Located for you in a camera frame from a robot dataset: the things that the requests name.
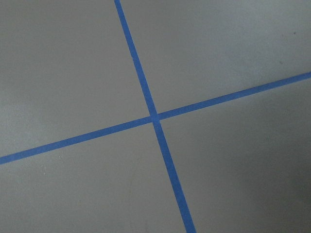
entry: blue tape strip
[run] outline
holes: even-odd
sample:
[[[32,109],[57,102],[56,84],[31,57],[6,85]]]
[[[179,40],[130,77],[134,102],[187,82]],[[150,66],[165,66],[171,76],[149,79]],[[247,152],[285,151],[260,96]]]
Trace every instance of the blue tape strip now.
[[[136,73],[137,73],[137,76],[138,76],[138,79],[141,85],[141,89],[142,89],[142,92],[144,94],[144,97],[147,103],[147,107],[148,107],[150,117],[151,117],[154,129],[155,129],[155,134],[156,134],[156,137],[157,137],[157,140],[158,140],[161,152],[162,152],[164,163],[165,163],[167,172],[171,180],[171,184],[173,187],[173,191],[176,197],[176,201],[179,207],[181,217],[183,219],[187,233],[195,233],[196,230],[195,230],[195,227],[194,227],[191,215],[190,215],[190,211],[189,211],[186,199],[185,199],[185,195],[181,188],[181,184],[180,184],[180,181],[179,181],[179,178],[178,178],[178,175],[177,175],[177,172],[176,172],[173,160],[172,160],[172,156],[171,156],[169,147],[167,145],[164,132],[162,130],[162,126],[161,126],[158,114],[156,112],[156,107],[152,99],[151,92],[149,90],[147,80],[143,72],[141,63],[139,61],[139,57],[138,57],[130,30],[128,28],[120,1],[115,0],[115,5],[118,11],[118,15],[119,15],[120,22],[121,22],[121,25],[124,31],[124,35],[127,41],[128,48],[133,58],[134,66],[135,66]]]
[[[116,133],[116,132],[120,132],[123,130],[127,130],[130,128],[134,128],[140,125],[144,125],[144,124],[148,124],[151,123],[151,118],[148,117],[144,117],[141,119],[137,119],[137,120],[132,120],[120,125],[115,125],[112,127],[108,127],[105,129],[101,129],[101,130],[97,130],[94,132],[90,132],[90,133],[86,133],[83,135],[79,135],[76,137],[71,137],[68,139],[64,139],[58,142],[53,142],[50,144],[46,144],[40,147],[36,147],[36,148],[32,148],[29,150],[24,150],[18,153],[14,153],[14,154],[9,154],[3,157],[0,157],[0,165],[1,164],[6,164],[15,160],[19,160],[19,159],[23,159],[23,158],[27,158],[33,155],[37,155],[37,154],[41,154],[41,153],[45,153],[51,150],[56,150],[59,148],[63,148],[63,147],[67,147],[73,144],[77,144],[80,142],[85,142],[94,138],[98,138],[98,137],[102,137],[102,136],[106,136],[112,133]]]
[[[180,114],[192,112],[192,111],[195,111],[195,110],[198,110],[198,109],[210,107],[210,106],[213,106],[213,105],[216,105],[216,104],[220,104],[220,103],[223,103],[223,102],[227,102],[227,101],[230,101],[230,100],[235,100],[235,99],[242,98],[242,97],[245,97],[245,96],[253,95],[253,94],[258,93],[258,92],[267,91],[267,90],[270,90],[270,89],[274,89],[274,88],[277,88],[277,87],[280,87],[280,86],[284,86],[284,85],[288,85],[288,84],[291,84],[291,83],[299,82],[299,81],[306,80],[306,79],[309,79],[309,78],[311,78],[311,72],[300,74],[300,75],[293,76],[293,77],[286,78],[286,79],[282,79],[282,80],[275,81],[275,82],[272,82],[272,83],[267,83],[267,84],[264,84],[264,85],[255,86],[255,87],[243,90],[243,91],[234,92],[234,93],[231,93],[231,94],[228,94],[228,95],[216,97],[216,98],[213,98],[213,99],[210,99],[210,100],[206,100],[206,101],[202,101],[202,102],[199,102],[199,103],[190,104],[190,105],[187,105],[187,106],[184,106],[184,107],[180,107],[180,108],[176,108],[176,109],[173,109],[173,110],[169,110],[169,111],[160,113],[159,114],[159,119],[160,120],[167,119],[167,118],[174,117],[174,116],[177,116],[177,115],[180,115]]]

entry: floor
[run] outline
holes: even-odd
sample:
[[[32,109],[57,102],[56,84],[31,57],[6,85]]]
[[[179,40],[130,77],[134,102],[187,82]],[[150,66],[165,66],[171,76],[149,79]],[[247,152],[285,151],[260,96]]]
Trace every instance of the floor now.
[[[310,11],[2,1],[1,231],[310,232]]]

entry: blue tape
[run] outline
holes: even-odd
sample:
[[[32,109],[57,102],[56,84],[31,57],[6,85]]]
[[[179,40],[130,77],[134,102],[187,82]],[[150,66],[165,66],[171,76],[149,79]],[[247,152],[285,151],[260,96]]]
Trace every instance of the blue tape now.
[[[120,131],[123,131],[123,130],[127,130],[127,129],[130,129],[130,128],[134,128],[134,127],[137,127],[137,126],[140,126],[140,125],[144,125],[144,124],[148,124],[148,123],[151,123],[151,118],[149,116],[141,118],[141,119],[137,119],[137,120],[132,120],[132,121],[120,124],[120,125],[115,125],[115,126],[108,127],[108,128],[105,128],[105,129],[101,129],[101,130],[97,130],[97,131],[94,131],[94,132],[90,132],[90,133],[86,133],[86,134],[83,134],[83,135],[79,135],[79,136],[76,136],[76,137],[71,137],[71,138],[64,139],[64,140],[61,140],[61,141],[58,141],[58,142],[53,142],[53,143],[46,144],[46,145],[43,145],[43,146],[40,146],[40,147],[36,147],[36,148],[32,148],[32,149],[29,149],[29,150],[24,150],[24,151],[21,151],[21,152],[18,152],[18,153],[9,154],[9,155],[0,157],[0,165],[1,164],[6,164],[6,163],[9,163],[9,162],[13,162],[15,160],[27,158],[27,157],[30,157],[30,156],[33,156],[33,155],[45,153],[45,152],[48,152],[48,151],[51,151],[51,150],[56,150],[56,149],[59,149],[59,148],[67,147],[67,146],[70,146],[70,145],[73,145],[73,144],[77,144],[77,143],[80,143],[80,142],[85,142],[85,141],[88,141],[88,140],[91,140],[91,139],[94,139],[94,138],[106,136],[106,135],[109,135],[109,134],[112,134],[112,133],[120,132]]]
[[[167,142],[166,142],[166,139],[164,136],[164,132],[163,132],[158,114],[156,112],[156,107],[155,107],[154,101],[152,99],[151,92],[149,90],[147,80],[146,80],[145,74],[143,72],[143,69],[142,69],[142,66],[141,66],[141,63],[140,63],[140,60],[139,60],[139,57],[138,57],[132,36],[131,36],[131,33],[130,33],[130,30],[128,28],[128,25],[127,25],[125,15],[124,15],[120,1],[115,0],[115,5],[116,5],[117,11],[118,11],[118,15],[119,15],[120,22],[121,22],[121,25],[122,25],[122,28],[124,31],[124,35],[125,35],[125,38],[127,41],[128,48],[129,48],[131,56],[133,58],[133,63],[134,63],[135,69],[136,69],[136,73],[137,73],[137,76],[139,79],[139,83],[140,83],[142,92],[144,94],[144,97],[145,97],[145,100],[147,103],[147,107],[148,107],[148,110],[150,113],[151,121],[152,121],[154,129],[155,129],[155,134],[156,134],[156,137],[157,137],[157,140],[158,140],[161,152],[162,152],[162,156],[164,159],[164,163],[165,163],[167,172],[168,172],[169,177],[170,177],[170,181],[171,181],[171,184],[173,187],[173,191],[175,194],[175,198],[176,198],[176,201],[177,201],[177,204],[179,207],[181,217],[183,219],[187,233],[195,233],[196,230],[195,230],[195,227],[194,227],[191,215],[190,215],[190,211],[189,211],[189,208],[188,208],[188,205],[186,202],[186,198],[185,198],[184,192],[181,188],[181,184],[180,184],[180,181],[179,181],[179,178],[178,178],[178,175],[177,175],[177,172],[176,172],[173,160],[172,160],[172,156],[171,156],[169,147],[167,145]]]
[[[167,118],[174,117],[174,116],[177,116],[177,115],[180,115],[180,114],[192,112],[192,111],[195,111],[195,110],[199,110],[199,109],[202,109],[202,108],[210,107],[210,106],[213,106],[213,105],[216,105],[216,104],[224,103],[224,102],[227,102],[227,101],[230,101],[230,100],[235,100],[235,99],[242,98],[242,97],[245,97],[245,96],[250,96],[250,95],[253,95],[253,94],[258,93],[258,92],[267,91],[267,90],[270,90],[270,89],[274,89],[274,88],[277,88],[277,87],[280,87],[280,86],[284,86],[284,85],[288,85],[288,84],[291,84],[291,83],[299,82],[299,81],[306,80],[306,79],[309,79],[309,78],[311,78],[311,72],[300,74],[300,75],[293,76],[293,77],[286,78],[286,79],[282,79],[282,80],[275,81],[275,82],[272,82],[272,83],[267,83],[267,84],[264,84],[264,85],[255,86],[255,87],[243,90],[243,91],[234,92],[234,93],[231,93],[231,94],[228,94],[228,95],[216,97],[216,98],[213,98],[213,99],[210,99],[210,100],[205,100],[205,101],[202,101],[202,102],[190,104],[190,105],[187,105],[187,106],[184,106],[184,107],[180,107],[180,108],[176,108],[176,109],[173,109],[173,110],[169,110],[169,111],[160,113],[159,114],[159,119],[160,120],[167,119]]]

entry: blue line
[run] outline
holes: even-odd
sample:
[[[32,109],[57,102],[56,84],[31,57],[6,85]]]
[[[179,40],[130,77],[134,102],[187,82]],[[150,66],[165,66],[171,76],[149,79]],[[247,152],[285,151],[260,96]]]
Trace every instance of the blue line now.
[[[138,57],[130,30],[128,28],[120,1],[115,0],[115,5],[118,11],[118,15],[119,15],[120,22],[121,22],[121,25],[124,31],[124,35],[127,41],[128,48],[133,58],[133,63],[134,63],[136,73],[137,73],[137,76],[138,76],[138,79],[141,85],[141,89],[142,89],[142,92],[144,94],[144,97],[147,103],[147,107],[150,113],[150,118],[155,129],[155,134],[156,134],[156,137],[157,137],[157,140],[158,140],[161,152],[162,152],[164,163],[165,163],[167,172],[171,180],[171,184],[173,187],[173,191],[175,194],[175,198],[176,198],[176,201],[179,207],[181,217],[183,219],[187,233],[195,233],[196,230],[195,230],[195,227],[194,227],[191,215],[190,215],[190,211],[189,211],[189,208],[186,202],[186,198],[181,188],[181,184],[180,184],[180,181],[179,181],[179,178],[178,178],[178,175],[177,175],[177,172],[176,172],[173,160],[172,160],[172,156],[171,156],[169,147],[167,145],[164,132],[163,132],[158,114],[156,112],[156,107],[152,99],[151,92],[149,90],[147,80],[143,72],[141,63],[139,61],[139,57]]]
[[[63,148],[63,147],[67,147],[73,144],[77,144],[80,142],[85,142],[94,138],[98,138],[98,137],[102,137],[102,136],[106,136],[112,133],[116,133],[116,132],[120,132],[123,130],[127,130],[130,128],[134,128],[140,125],[144,125],[144,124],[148,124],[151,123],[151,118],[148,117],[144,117],[141,119],[137,119],[137,120],[132,120],[120,125],[115,125],[112,127],[108,127],[105,129],[101,129],[101,130],[97,130],[94,132],[90,132],[90,133],[86,133],[83,135],[79,135],[79,136],[75,136],[75,137],[71,137],[68,139],[64,139],[58,142],[53,142],[50,144],[46,144],[40,147],[36,147],[36,148],[32,148],[29,150],[24,150],[18,153],[14,153],[14,154],[9,154],[3,157],[0,157],[0,165],[1,164],[6,164],[9,162],[13,162],[15,160],[19,160],[19,159],[23,159],[23,158],[27,158],[33,155],[37,155],[37,154],[41,154],[41,153],[45,153],[51,150],[56,150],[59,148]]]
[[[253,95],[253,94],[256,94],[256,93],[259,93],[259,92],[262,92],[262,91],[267,91],[267,90],[270,90],[270,89],[274,89],[274,88],[277,88],[277,87],[280,87],[280,86],[284,86],[284,85],[288,85],[288,84],[291,84],[291,83],[299,82],[299,81],[306,80],[306,79],[309,79],[309,78],[311,78],[311,72],[300,74],[300,75],[293,76],[293,77],[286,78],[286,79],[282,79],[282,80],[275,81],[275,82],[272,82],[272,83],[267,83],[267,84],[264,84],[264,85],[255,86],[255,87],[252,87],[252,88],[248,88],[246,90],[234,92],[234,93],[231,93],[231,94],[228,94],[228,95],[216,97],[216,98],[213,98],[213,99],[210,99],[210,100],[205,100],[205,101],[202,101],[202,102],[190,104],[190,105],[187,105],[187,106],[184,106],[184,107],[180,107],[180,108],[176,108],[176,109],[173,109],[173,110],[169,110],[169,111],[160,113],[159,114],[159,119],[160,120],[167,119],[167,118],[174,117],[174,116],[177,116],[177,115],[180,115],[180,114],[192,112],[192,111],[199,110],[199,109],[206,108],[206,107],[210,107],[210,106],[213,106],[213,105],[216,105],[216,104],[224,103],[224,102],[227,102],[227,101],[230,101],[230,100],[235,100],[235,99],[242,98],[242,97],[245,97],[245,96]]]

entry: gray surface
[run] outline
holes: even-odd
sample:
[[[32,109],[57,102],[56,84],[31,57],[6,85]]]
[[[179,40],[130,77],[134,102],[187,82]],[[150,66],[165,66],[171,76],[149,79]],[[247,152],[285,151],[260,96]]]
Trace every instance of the gray surface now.
[[[185,232],[152,125],[0,166],[2,232]]]
[[[309,0],[122,3],[159,112],[311,70]]]
[[[0,156],[148,116],[113,1],[2,1]]]
[[[311,81],[163,120],[199,233],[311,230]]]

